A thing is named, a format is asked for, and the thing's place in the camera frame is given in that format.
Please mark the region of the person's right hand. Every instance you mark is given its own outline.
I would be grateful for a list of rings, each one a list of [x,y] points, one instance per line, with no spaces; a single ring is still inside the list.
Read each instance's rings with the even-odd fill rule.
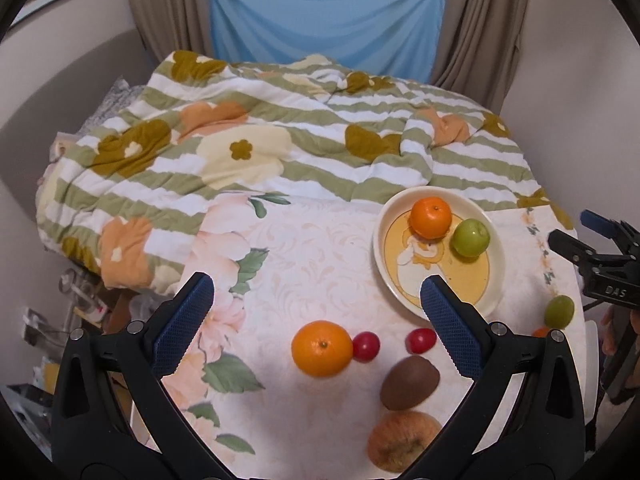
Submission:
[[[617,350],[614,316],[618,310],[621,310],[623,314],[627,315],[634,332],[637,335],[640,335],[640,315],[638,310],[629,310],[615,306],[609,307],[601,321],[601,324],[604,327],[602,351],[606,356],[614,356],[615,351]]]

